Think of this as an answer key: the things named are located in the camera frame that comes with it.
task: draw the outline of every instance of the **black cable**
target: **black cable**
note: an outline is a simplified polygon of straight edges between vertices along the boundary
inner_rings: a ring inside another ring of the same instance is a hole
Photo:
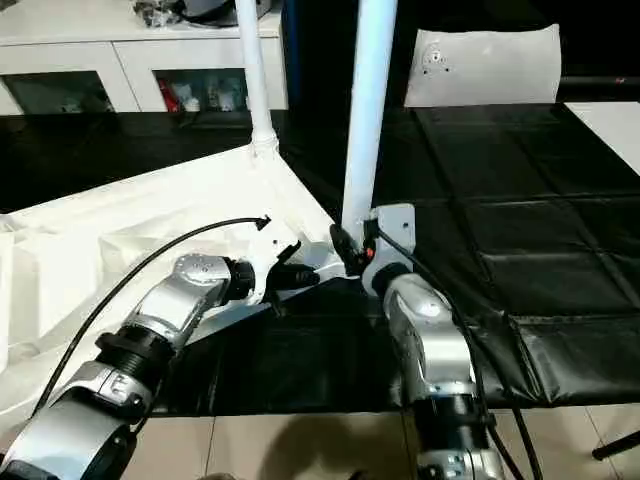
[[[511,471],[511,475],[513,475],[515,480],[524,480],[524,477],[522,476],[522,473],[520,472],[518,465],[513,460],[513,457],[509,453],[509,450],[507,450],[507,447],[505,447],[504,443],[502,442],[502,439],[500,438],[500,435],[498,434],[496,427],[493,425],[489,425],[488,430],[489,430],[489,435],[493,440],[493,443],[495,443],[496,448],[498,449],[498,452],[500,452],[500,456],[502,457],[502,459],[504,460],[504,463],[507,464],[507,467]]]
[[[267,223],[269,223],[269,219],[268,217],[267,218],[255,218],[255,217],[234,218],[231,220],[223,220],[221,222],[216,222],[216,223],[212,223],[209,225],[204,225],[202,227],[196,228],[195,230],[191,230],[190,232],[180,235],[179,237],[171,240],[167,244],[158,248],[156,251],[152,252],[144,260],[142,260],[142,262],[136,265],[135,268],[133,268],[129,273],[127,273],[118,282],[118,284],[115,287],[113,287],[109,291],[109,293],[107,293],[107,295],[100,301],[100,303],[98,303],[98,305],[93,309],[93,311],[89,314],[89,316],[85,319],[85,321],[82,323],[82,325],[76,332],[75,336],[71,340],[71,343],[69,343],[67,350],[64,352],[64,355],[62,355],[62,358],[60,359],[58,366],[56,367],[53,374],[51,375],[49,382],[45,386],[44,391],[42,392],[42,395],[40,395],[40,399],[38,400],[38,403],[36,404],[33,410],[32,416],[35,415],[47,403],[47,400],[51,396],[51,392],[55,388],[56,383],[58,383],[58,380],[60,379],[60,376],[62,375],[64,368],[67,366],[67,363],[71,358],[71,355],[73,355],[73,352],[78,347],[78,344],[80,343],[80,340],[82,340],[82,337],[85,335],[85,333],[87,333],[87,330],[89,330],[89,327],[93,324],[93,322],[96,320],[98,315],[102,312],[102,310],[104,310],[104,308],[109,304],[109,302],[111,302],[114,299],[114,297],[118,293],[120,293],[120,291],[133,279],[133,277],[135,277],[138,273],[140,273],[140,271],[143,268],[145,268],[147,265],[149,265],[152,261],[154,261],[156,258],[158,258],[160,255],[165,253],[170,248],[175,247],[177,244],[184,242],[185,240],[191,237],[194,237],[200,233],[207,232],[209,230],[215,230],[216,228],[220,228],[220,227],[226,227],[228,225],[236,225],[238,223],[255,223],[258,229],[260,230]]]
[[[444,287],[439,284],[439,282],[437,281],[435,275],[433,275],[431,270],[426,265],[424,265],[420,260],[418,260],[418,258],[416,258],[415,255],[413,255],[409,250],[407,250],[398,242],[396,242],[384,231],[380,230],[380,228],[377,229],[377,233],[380,236],[380,238],[385,240],[389,245],[391,245],[394,249],[396,249],[403,257],[411,261],[418,268],[418,270],[420,270],[420,273],[422,273],[422,275],[426,277],[425,280],[431,283],[434,286],[434,288],[439,290],[445,297],[452,298],[450,295],[447,294]],[[529,464],[531,466],[533,478],[535,480],[542,480],[543,478],[542,469],[540,468],[540,461],[538,460],[538,455],[535,451],[535,447],[533,446],[533,441],[531,440],[531,435],[529,434],[529,429],[527,428],[527,424],[524,420],[524,417],[522,416],[522,412],[520,408],[515,404],[515,395],[513,394],[513,389],[511,388],[511,384],[508,381],[507,376],[502,371],[502,368],[500,367],[500,364],[497,362],[497,360],[493,356],[493,353],[488,348],[486,348],[486,346],[482,342],[480,342],[476,338],[476,336],[473,334],[473,331],[469,328],[467,323],[464,321],[464,317],[460,314],[460,312],[458,311],[453,301],[450,303],[451,303],[451,310],[454,316],[458,318],[459,320],[458,323],[462,331],[462,334],[465,337],[465,340],[467,341],[470,347],[469,350],[470,350],[470,356],[471,356],[471,363],[473,366],[473,370],[475,372],[475,380],[478,387],[477,388],[478,399],[480,400],[480,404],[482,406],[484,413],[488,414],[489,408],[488,408],[488,402],[486,399],[486,394],[484,392],[484,381],[482,378],[482,373],[480,371],[477,359],[475,358],[475,349],[473,347],[478,348],[483,353],[483,355],[489,361],[489,364],[491,365],[493,370],[496,372],[498,380],[500,381],[500,383],[502,384],[502,388],[504,389],[505,395],[507,397],[507,401],[511,405],[511,411],[513,413],[516,424],[518,426],[520,437],[522,438],[522,443],[527,453],[527,458],[529,459]],[[495,430],[495,428],[493,429],[490,428],[489,433],[492,435],[492,438],[495,436],[495,438],[497,438],[500,441],[500,445],[496,443],[496,446],[498,447],[500,454],[503,456],[503,459],[507,464],[507,466],[509,467],[509,469],[511,470],[511,473],[513,474],[513,476],[517,479],[524,478],[522,476],[522,473],[517,468],[515,462],[513,461],[513,458],[511,457],[506,447],[502,443],[502,440],[500,439],[497,430]]]

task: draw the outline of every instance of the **white shelf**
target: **white shelf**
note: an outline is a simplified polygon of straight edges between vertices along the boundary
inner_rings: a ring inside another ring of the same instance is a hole
[[[280,36],[280,17],[276,7],[260,19],[262,38]],[[240,38],[240,30],[186,23],[147,28],[131,0],[20,0],[0,12],[0,46],[212,38]]]

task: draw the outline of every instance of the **red object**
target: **red object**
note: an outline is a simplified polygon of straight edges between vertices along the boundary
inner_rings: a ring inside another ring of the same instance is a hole
[[[167,111],[171,113],[179,112],[180,102],[178,101],[178,98],[173,93],[173,90],[171,90],[171,88],[167,84],[167,81],[159,78],[158,86],[160,87],[160,93],[162,93],[162,98],[164,99],[164,104],[167,107]]]

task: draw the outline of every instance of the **white cabinet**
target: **white cabinet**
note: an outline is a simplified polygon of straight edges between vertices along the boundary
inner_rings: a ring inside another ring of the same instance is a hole
[[[139,111],[111,43],[0,46],[0,114]]]
[[[201,110],[249,107],[239,28],[149,29],[131,6],[130,0],[21,0],[0,12],[0,115],[162,112],[176,102],[184,108],[185,99]],[[277,4],[258,29],[270,107],[285,109]]]

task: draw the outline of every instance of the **black stand leg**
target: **black stand leg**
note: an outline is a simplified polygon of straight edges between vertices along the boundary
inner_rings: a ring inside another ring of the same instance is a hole
[[[626,452],[627,450],[632,449],[633,447],[637,447],[640,445],[640,431],[632,433],[631,435],[627,435],[626,437],[622,437],[615,442],[611,442],[607,445],[603,445],[602,447],[596,448],[591,455],[596,460],[604,460],[611,455],[615,455],[616,453]]]

